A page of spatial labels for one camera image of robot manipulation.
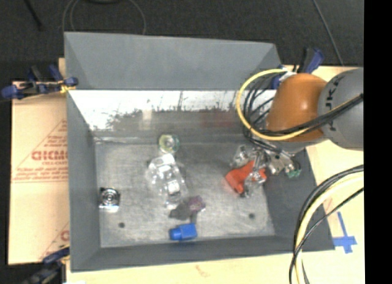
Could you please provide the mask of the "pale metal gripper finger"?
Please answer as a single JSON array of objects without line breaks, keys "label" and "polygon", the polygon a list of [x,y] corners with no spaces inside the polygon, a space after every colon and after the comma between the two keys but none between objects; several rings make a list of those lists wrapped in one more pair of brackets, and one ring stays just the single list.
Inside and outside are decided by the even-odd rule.
[{"label": "pale metal gripper finger", "polygon": [[230,161],[231,167],[242,167],[253,162],[256,167],[264,166],[264,153],[260,148],[240,145]]},{"label": "pale metal gripper finger", "polygon": [[255,162],[249,162],[246,167],[247,173],[241,192],[241,196],[244,198],[250,197],[267,179],[264,166],[257,166]]}]

